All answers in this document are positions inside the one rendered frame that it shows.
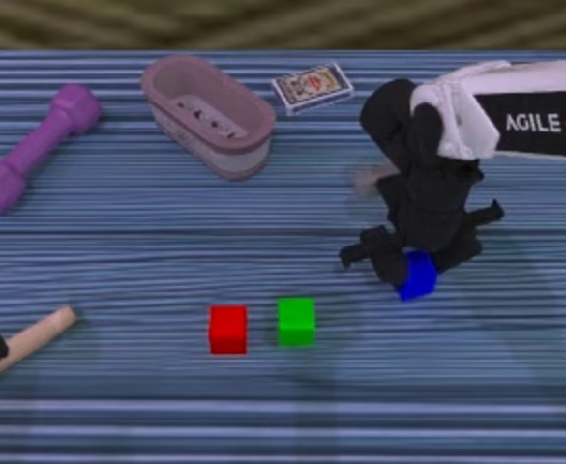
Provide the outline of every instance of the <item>dumbbell handle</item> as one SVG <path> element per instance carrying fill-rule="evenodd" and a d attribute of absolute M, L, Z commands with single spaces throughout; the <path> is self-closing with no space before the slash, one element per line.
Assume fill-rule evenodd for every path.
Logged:
<path fill-rule="evenodd" d="M 23 178 L 72 131 L 70 116 L 51 109 L 45 119 L 6 156 L 4 162 Z"/>

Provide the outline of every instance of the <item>purple dumbbell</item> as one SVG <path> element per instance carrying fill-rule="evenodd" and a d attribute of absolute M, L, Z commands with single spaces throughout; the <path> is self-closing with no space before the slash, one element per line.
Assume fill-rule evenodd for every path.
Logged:
<path fill-rule="evenodd" d="M 91 129 L 100 114 L 100 102 L 81 85 L 68 84 L 55 95 L 42 123 L 0 159 L 0 215 L 22 196 L 33 168 L 64 138 Z"/>

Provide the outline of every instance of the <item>playing card box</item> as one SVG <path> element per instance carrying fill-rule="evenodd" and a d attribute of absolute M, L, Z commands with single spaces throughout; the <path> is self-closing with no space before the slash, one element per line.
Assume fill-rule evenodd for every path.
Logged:
<path fill-rule="evenodd" d="M 353 85 L 336 63 L 284 75 L 274 79 L 272 86 L 288 116 L 349 99 L 354 93 Z"/>

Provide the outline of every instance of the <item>beige cylinder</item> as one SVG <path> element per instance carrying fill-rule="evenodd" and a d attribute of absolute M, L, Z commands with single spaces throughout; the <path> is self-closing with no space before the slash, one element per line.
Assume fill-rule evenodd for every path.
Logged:
<path fill-rule="evenodd" d="M 65 305 L 8 340 L 10 353 L 0 361 L 0 373 L 38 351 L 67 330 L 78 318 Z"/>

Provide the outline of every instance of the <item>pink basket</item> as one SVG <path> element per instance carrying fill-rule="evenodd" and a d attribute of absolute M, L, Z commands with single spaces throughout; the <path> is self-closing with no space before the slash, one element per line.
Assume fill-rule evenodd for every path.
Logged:
<path fill-rule="evenodd" d="M 141 88 L 160 129 L 229 180 L 244 180 L 267 162 L 276 115 L 272 106 L 210 63 L 165 57 Z"/>

